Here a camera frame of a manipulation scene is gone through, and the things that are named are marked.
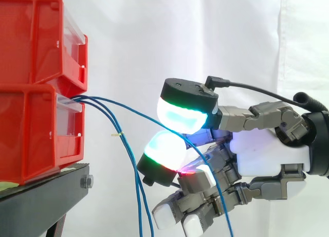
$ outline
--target red storage drawer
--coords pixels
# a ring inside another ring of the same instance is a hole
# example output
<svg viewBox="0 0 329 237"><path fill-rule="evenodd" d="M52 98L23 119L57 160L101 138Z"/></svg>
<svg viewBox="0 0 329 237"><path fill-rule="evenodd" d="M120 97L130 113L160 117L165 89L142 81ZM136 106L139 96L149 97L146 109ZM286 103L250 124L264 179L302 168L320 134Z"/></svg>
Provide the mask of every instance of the red storage drawer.
<svg viewBox="0 0 329 237"><path fill-rule="evenodd" d="M87 37L63 0L0 0L0 83L87 90Z"/></svg>
<svg viewBox="0 0 329 237"><path fill-rule="evenodd" d="M0 181L23 185L83 159L84 105L51 85L0 84Z"/></svg>

